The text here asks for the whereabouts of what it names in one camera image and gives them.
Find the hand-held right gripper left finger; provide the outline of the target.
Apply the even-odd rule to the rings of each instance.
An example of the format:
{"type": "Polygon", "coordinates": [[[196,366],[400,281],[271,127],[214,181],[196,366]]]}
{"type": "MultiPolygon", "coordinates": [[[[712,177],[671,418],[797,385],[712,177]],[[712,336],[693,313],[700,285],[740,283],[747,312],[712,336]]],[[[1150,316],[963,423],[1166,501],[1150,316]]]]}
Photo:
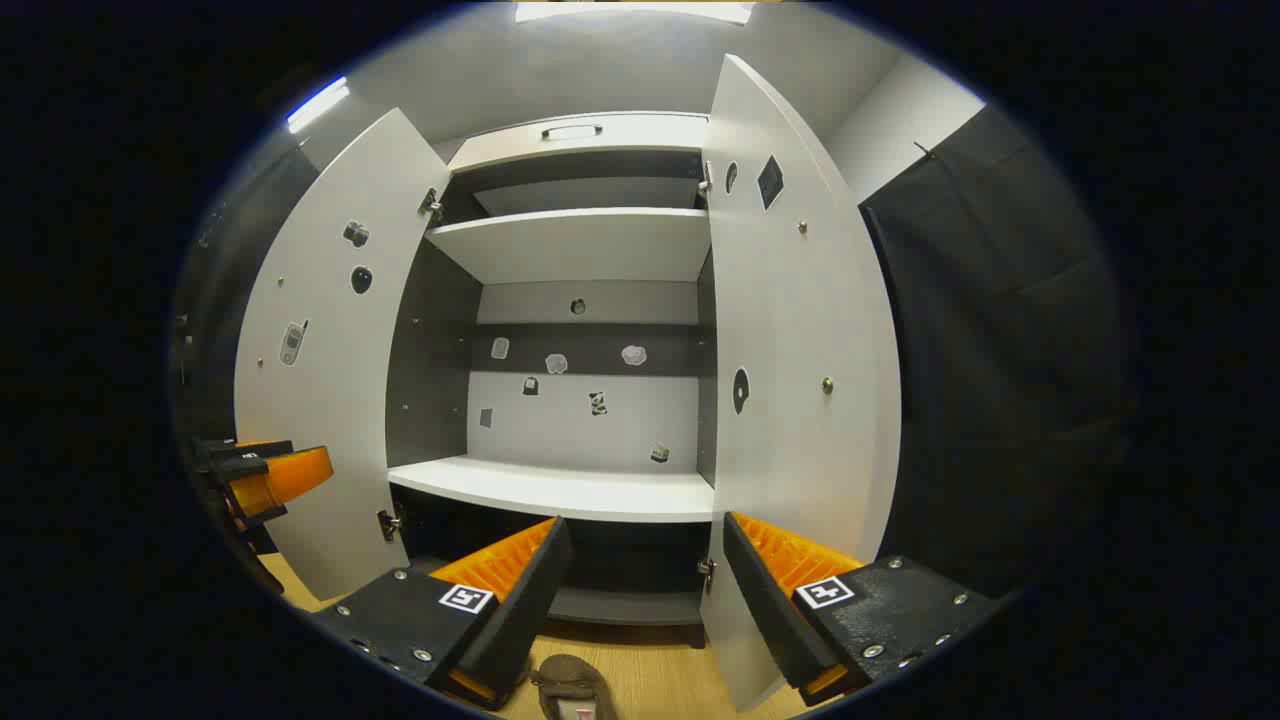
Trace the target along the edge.
{"type": "Polygon", "coordinates": [[[502,708],[573,555],[553,516],[442,568],[397,568],[311,619],[334,641],[410,684],[502,708]]]}

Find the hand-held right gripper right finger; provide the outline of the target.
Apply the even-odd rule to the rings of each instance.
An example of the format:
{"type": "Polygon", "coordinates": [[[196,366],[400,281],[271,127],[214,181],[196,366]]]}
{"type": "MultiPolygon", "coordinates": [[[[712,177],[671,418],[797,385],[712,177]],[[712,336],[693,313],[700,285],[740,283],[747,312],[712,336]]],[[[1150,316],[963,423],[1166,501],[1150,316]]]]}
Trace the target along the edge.
{"type": "Polygon", "coordinates": [[[774,665],[808,707],[924,667],[1001,610],[902,555],[861,562],[741,512],[724,514],[722,548],[774,665]]]}

